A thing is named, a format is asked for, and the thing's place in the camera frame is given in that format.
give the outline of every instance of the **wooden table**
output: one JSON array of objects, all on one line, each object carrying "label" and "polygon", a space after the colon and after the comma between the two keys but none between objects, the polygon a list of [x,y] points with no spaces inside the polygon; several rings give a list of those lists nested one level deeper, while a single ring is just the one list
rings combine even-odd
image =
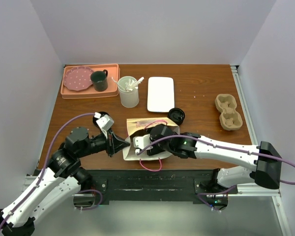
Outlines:
[{"label": "wooden table", "polygon": [[[113,131],[120,137],[126,138],[127,118],[161,117],[167,114],[150,113],[147,111],[148,78],[152,76],[172,77],[175,85],[175,106],[183,109],[186,114],[184,123],[180,126],[181,132],[193,132],[230,143],[248,145],[251,140],[239,102],[233,75],[229,65],[120,65],[120,77],[145,77],[139,88],[140,102],[135,108],[125,108],[120,103],[119,96],[97,99],[62,99],[58,93],[54,112],[50,121],[45,144],[38,164],[43,167],[47,149],[59,128],[69,119],[96,111],[105,111],[114,119]],[[220,93],[229,93],[237,101],[237,111],[243,118],[243,126],[237,131],[226,131],[222,128],[220,113],[215,107],[214,100]],[[57,150],[70,131],[77,127],[89,128],[90,135],[97,135],[99,131],[93,126],[92,117],[80,118],[69,124],[58,136],[52,153]],[[81,159],[85,169],[142,169],[138,161],[124,161],[122,152],[112,158],[105,152],[93,154]],[[162,160],[164,169],[215,169],[230,168],[234,165],[207,159],[180,159],[171,156]],[[158,169],[158,161],[144,163],[146,167]]]}]

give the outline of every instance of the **cable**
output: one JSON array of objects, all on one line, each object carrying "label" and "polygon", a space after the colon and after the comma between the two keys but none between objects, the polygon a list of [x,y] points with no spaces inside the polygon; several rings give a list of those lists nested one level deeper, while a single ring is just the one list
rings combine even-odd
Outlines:
[{"label": "cable", "polygon": [[197,196],[198,198],[200,199],[201,202],[203,202],[205,205],[207,205],[208,207],[211,207],[213,210],[220,210],[214,206],[211,206],[208,202],[206,202],[201,196],[203,195],[220,195],[220,194],[226,194],[228,193],[229,191],[231,191],[232,189],[234,189],[236,187],[236,185],[224,190],[223,192],[219,192],[219,193],[198,193]]},{"label": "cable", "polygon": [[160,171],[160,170],[162,169],[162,161],[161,161],[161,159],[158,159],[158,160],[159,160],[159,164],[160,164],[160,167],[159,167],[158,170],[151,170],[151,169],[148,169],[147,167],[145,167],[145,166],[142,164],[141,159],[140,159],[140,165],[141,165],[144,169],[146,169],[146,170],[148,170],[148,171],[158,172],[158,171]]},{"label": "cable", "polygon": [[166,125],[168,124],[166,120],[164,120],[164,119],[158,119],[158,120],[153,121],[152,123],[148,124],[146,127],[144,127],[144,129],[148,128],[151,124],[154,124],[156,122],[164,122],[164,123],[166,123]]},{"label": "cable", "polygon": [[[51,152],[51,148],[56,140],[56,138],[58,137],[59,133],[69,124],[71,123],[72,121],[76,120],[77,118],[80,118],[80,117],[85,117],[85,116],[94,116],[94,113],[85,113],[85,114],[81,114],[79,116],[76,116],[74,118],[72,118],[71,120],[69,120],[67,123],[65,123],[59,130],[58,132],[55,134],[54,138],[52,139],[50,145],[49,145],[49,148],[48,148],[48,151],[47,151],[47,155],[46,155],[46,158],[45,158],[45,162],[44,162],[44,166],[40,172],[40,176],[38,178],[38,181],[36,183],[36,186],[38,186],[40,184],[40,182],[42,181],[43,177],[44,177],[44,174],[45,174],[45,171],[46,171],[46,168],[47,168],[47,163],[48,163],[48,159],[49,159],[49,155],[50,155],[50,152]],[[17,208],[20,207],[20,205],[22,205],[27,198],[29,198],[29,196],[35,191],[36,189],[36,186],[33,187],[25,196],[22,200],[20,200],[19,203],[17,203],[15,205],[15,207],[9,212],[9,214],[2,220],[1,224],[0,224],[0,230],[1,228],[4,226],[4,224],[7,222],[7,220],[9,219],[9,217],[16,211]]]},{"label": "cable", "polygon": [[222,209],[224,209],[225,207],[226,207],[226,206],[222,206],[222,207],[219,209],[219,211],[222,210]]},{"label": "cable", "polygon": [[[197,142],[204,143],[206,145],[210,145],[210,146],[213,146],[213,147],[216,147],[216,148],[221,148],[221,149],[230,150],[230,151],[238,151],[238,152],[242,152],[242,153],[246,153],[246,154],[250,154],[250,155],[262,156],[262,157],[270,158],[270,159],[273,159],[273,160],[276,160],[276,161],[281,161],[281,162],[284,162],[284,163],[286,163],[286,164],[288,164],[290,166],[293,166],[295,168],[295,164],[293,162],[291,162],[289,160],[286,160],[286,159],[283,159],[283,158],[280,158],[280,157],[277,157],[277,156],[271,156],[271,155],[268,155],[268,154],[257,153],[257,152],[250,152],[250,151],[241,150],[241,149],[237,149],[237,148],[233,148],[233,147],[225,147],[225,146],[220,146],[220,145],[214,145],[211,142],[207,142],[207,141],[204,141],[204,140],[201,140],[201,139],[197,139],[195,137],[191,137],[191,136],[187,136],[187,135],[180,135],[180,134],[160,138],[160,139],[150,143],[146,147],[144,147],[140,152],[138,152],[137,155],[141,155],[150,146],[153,146],[153,145],[155,145],[155,144],[157,144],[157,143],[159,143],[161,141],[171,139],[171,138],[188,138],[188,139],[192,139],[192,140],[195,140]],[[286,180],[280,180],[280,182],[295,185],[295,182],[290,182],[290,181],[286,181]]]},{"label": "cable", "polygon": [[98,204],[94,205],[94,206],[91,206],[91,207],[87,207],[87,208],[83,208],[83,207],[76,207],[76,209],[80,209],[80,210],[93,210],[95,208],[97,208],[103,201],[103,194],[98,191],[98,190],[95,190],[95,189],[88,189],[88,190],[83,190],[83,191],[80,191],[78,193],[86,193],[86,192],[95,192],[95,193],[98,193],[100,195],[100,200],[98,202]]}]

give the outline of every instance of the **clear plastic cup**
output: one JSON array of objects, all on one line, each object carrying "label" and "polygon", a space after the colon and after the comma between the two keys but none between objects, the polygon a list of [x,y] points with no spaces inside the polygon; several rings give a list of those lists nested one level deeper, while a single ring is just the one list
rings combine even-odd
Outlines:
[{"label": "clear plastic cup", "polygon": [[118,90],[120,94],[120,100],[121,104],[124,107],[132,108],[138,105],[139,103],[139,91],[138,89],[133,89],[132,91],[125,91],[122,88],[126,87],[126,83],[129,82],[129,79],[133,82],[136,82],[137,80],[131,76],[124,76],[118,80]]}]

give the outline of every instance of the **mug handle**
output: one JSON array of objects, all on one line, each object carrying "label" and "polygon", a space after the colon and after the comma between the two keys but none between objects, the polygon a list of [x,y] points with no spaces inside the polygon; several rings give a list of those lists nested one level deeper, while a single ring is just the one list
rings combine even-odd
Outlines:
[{"label": "mug handle", "polygon": [[107,70],[103,70],[103,72],[106,74],[106,77],[108,76],[108,71]]}]

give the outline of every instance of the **polka dot plate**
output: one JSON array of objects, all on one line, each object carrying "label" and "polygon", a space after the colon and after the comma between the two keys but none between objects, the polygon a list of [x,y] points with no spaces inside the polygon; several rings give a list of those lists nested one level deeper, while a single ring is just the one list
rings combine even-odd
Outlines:
[{"label": "polka dot plate", "polygon": [[72,91],[82,91],[88,89],[92,85],[90,75],[94,71],[87,66],[73,67],[65,74],[63,85]]}]

